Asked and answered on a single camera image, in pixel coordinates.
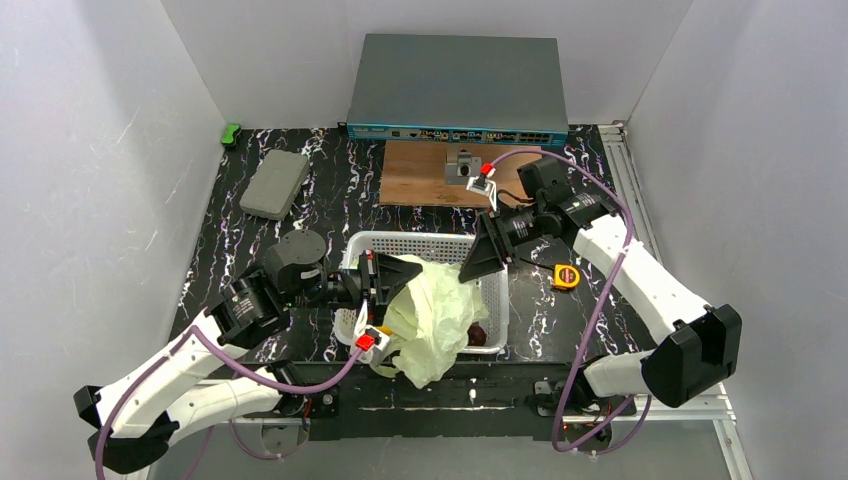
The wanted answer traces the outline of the light green plastic bag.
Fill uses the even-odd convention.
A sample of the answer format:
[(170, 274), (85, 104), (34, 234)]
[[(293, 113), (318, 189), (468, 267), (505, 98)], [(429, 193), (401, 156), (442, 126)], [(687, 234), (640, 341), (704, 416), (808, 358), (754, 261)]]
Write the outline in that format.
[(403, 374), (422, 389), (455, 364), (469, 345), (469, 328), (487, 319), (489, 310), (477, 281), (458, 280), (457, 264), (400, 258), (420, 265), (422, 272), (389, 304), (383, 321), (390, 331), (389, 355), (374, 371), (387, 378)]

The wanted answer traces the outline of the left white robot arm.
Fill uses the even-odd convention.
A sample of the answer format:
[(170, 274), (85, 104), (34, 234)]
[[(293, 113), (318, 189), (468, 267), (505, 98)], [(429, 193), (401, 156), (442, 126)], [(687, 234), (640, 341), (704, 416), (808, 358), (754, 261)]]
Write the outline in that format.
[[(88, 445), (96, 476), (142, 470), (199, 430), (275, 410), (290, 397), (315, 398), (340, 383), (353, 363), (384, 358), (390, 345), (381, 329), (385, 314), (421, 275), (421, 264), (365, 249), (354, 268), (331, 270), (326, 254), (320, 234), (286, 233), (142, 366), (109, 385), (80, 388), (73, 400), (94, 428)], [(288, 379), (281, 363), (261, 369), (241, 363), (290, 326), (294, 308), (356, 314), (349, 362), (323, 382)]]

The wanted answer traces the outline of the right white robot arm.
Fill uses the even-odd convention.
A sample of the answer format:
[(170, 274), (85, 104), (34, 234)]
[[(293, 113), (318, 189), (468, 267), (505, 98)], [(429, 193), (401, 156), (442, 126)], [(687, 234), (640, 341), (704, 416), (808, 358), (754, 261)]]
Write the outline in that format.
[(712, 306), (675, 279), (633, 233), (624, 202), (610, 191), (576, 194), (562, 160), (546, 155), (518, 168), (530, 202), (501, 206), (487, 163), (467, 190), (488, 197), (477, 233), (460, 268), (462, 283), (496, 273), (518, 257), (520, 245), (549, 236), (603, 272), (647, 326), (652, 350), (596, 357), (578, 367), (575, 384), (584, 402), (612, 396), (650, 395), (678, 407), (732, 376), (742, 333), (730, 305)]

